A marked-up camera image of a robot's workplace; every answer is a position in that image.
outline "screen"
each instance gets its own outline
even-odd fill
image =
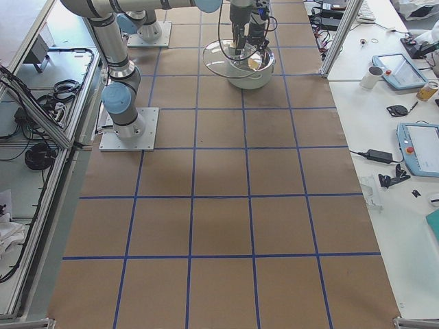
[[[392,70],[393,78],[402,86],[422,84],[423,78],[401,54],[379,56],[386,69]]]
[[[439,173],[439,131],[436,127],[407,126],[421,171]]]

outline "white table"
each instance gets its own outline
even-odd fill
[[[439,107],[433,99],[420,101],[405,118],[392,118],[385,107],[410,107],[416,93],[398,95],[385,82],[378,82],[371,91],[361,88],[358,82],[330,85],[353,151],[379,149],[400,160],[398,123],[439,123]],[[353,162],[359,177],[372,176],[378,186],[383,210],[369,208],[369,213],[401,315],[407,319],[439,318],[439,245],[425,221],[425,215],[437,209],[429,205],[427,196],[439,192],[439,178],[412,176],[385,189],[379,187],[378,174],[394,177],[393,164],[371,162],[355,154]],[[414,189],[422,196],[415,198]]]
[[[389,0],[367,0],[373,11],[376,21],[384,27],[392,27],[399,32],[406,32],[404,23],[396,13]],[[406,53],[400,38],[403,33],[389,32],[375,24],[361,24],[355,22],[351,27],[343,48],[329,72],[329,81],[357,81],[360,80],[372,63],[374,55],[387,53]],[[428,67],[425,60],[414,60],[419,68]],[[428,79],[436,78],[431,70],[423,71]]]
[[[388,0],[367,1],[376,23],[394,27],[400,32],[407,31]],[[397,92],[384,81],[378,82],[372,90],[359,85],[373,55],[406,53],[399,40],[403,36],[377,25],[360,25],[348,34],[329,73],[335,105],[349,148],[353,151],[378,149],[391,152],[395,160],[401,160],[396,139],[398,123],[418,120],[439,123],[439,107],[434,103],[437,95],[427,102],[420,101],[407,117],[392,118],[386,107],[399,104],[411,108],[417,100],[416,90]],[[360,39],[368,42],[362,47]],[[415,64],[428,67],[424,60],[415,60]],[[432,70],[423,73],[428,79],[436,79]],[[425,215],[436,209],[429,204],[427,197],[439,193],[439,178],[412,176],[389,189],[381,188],[378,174],[394,177],[395,164],[371,162],[355,154],[352,159],[359,177],[373,178],[377,190],[375,198],[383,205],[382,210],[377,207],[368,209],[402,317],[439,318],[439,244],[425,220]],[[412,195],[414,189],[421,197]]]
[[[55,0],[0,0],[0,64],[15,72],[43,27]]]

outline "coffee mug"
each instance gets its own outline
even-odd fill
[[[383,75],[383,69],[379,66],[370,66],[359,85],[366,89],[372,89]]]

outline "floor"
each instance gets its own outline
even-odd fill
[[[95,141],[48,311],[58,328],[393,328],[305,8],[273,1],[272,13],[278,60],[259,90],[204,67],[217,13],[160,12],[170,47],[130,51],[137,106],[161,108],[156,149]]]

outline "computer mouse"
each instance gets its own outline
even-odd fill
[[[439,193],[429,195],[428,200],[433,207],[439,207]]]

